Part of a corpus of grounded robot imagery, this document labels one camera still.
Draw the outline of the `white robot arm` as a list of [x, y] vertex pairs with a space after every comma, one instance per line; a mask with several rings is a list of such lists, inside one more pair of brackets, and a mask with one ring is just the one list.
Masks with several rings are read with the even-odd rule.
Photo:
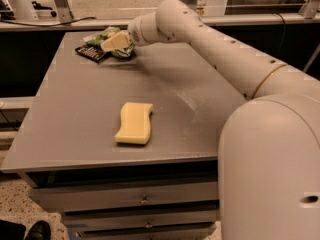
[[190, 45], [248, 98], [220, 137], [223, 240], [320, 240], [318, 80], [206, 26], [178, 0], [135, 18], [101, 47], [157, 42]]

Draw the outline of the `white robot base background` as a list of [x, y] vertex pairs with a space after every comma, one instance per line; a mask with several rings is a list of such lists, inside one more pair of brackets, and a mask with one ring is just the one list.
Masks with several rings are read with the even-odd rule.
[[17, 20], [38, 20], [38, 15], [31, 0], [8, 0]]

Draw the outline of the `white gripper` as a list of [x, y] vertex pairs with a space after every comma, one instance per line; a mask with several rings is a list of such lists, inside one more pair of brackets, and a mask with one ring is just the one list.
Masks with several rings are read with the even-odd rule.
[[157, 41], [157, 25], [154, 13], [148, 13], [134, 18], [128, 24], [126, 32], [110, 32], [107, 39], [100, 44], [103, 51], [127, 48], [131, 40], [137, 46], [146, 46]]

